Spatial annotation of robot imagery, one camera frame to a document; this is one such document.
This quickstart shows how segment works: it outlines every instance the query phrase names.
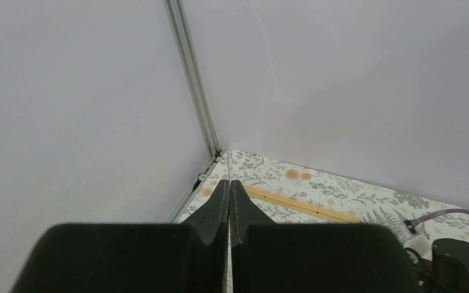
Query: purple cable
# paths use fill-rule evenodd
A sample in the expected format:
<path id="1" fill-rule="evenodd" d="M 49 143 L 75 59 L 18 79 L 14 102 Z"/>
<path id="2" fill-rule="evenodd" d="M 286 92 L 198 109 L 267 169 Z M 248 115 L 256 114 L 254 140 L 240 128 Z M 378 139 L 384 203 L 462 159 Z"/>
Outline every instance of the purple cable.
<path id="1" fill-rule="evenodd" d="M 453 212 L 460 212 L 460 213 L 463 213 L 463 214 L 469 214 L 469 209 L 442 209 L 441 211 L 432 212 L 432 213 L 429 213 L 429 214 L 426 214 L 426 215 L 422 215 L 421 217 L 419 217 L 417 219 L 411 220 L 411 223 L 412 223 L 413 226 L 418 226 L 419 224 L 421 224 L 421 223 L 423 223 L 427 220 L 434 219 L 436 217 L 440 217 L 440 216 L 445 215 L 445 214 L 451 214 Z"/>

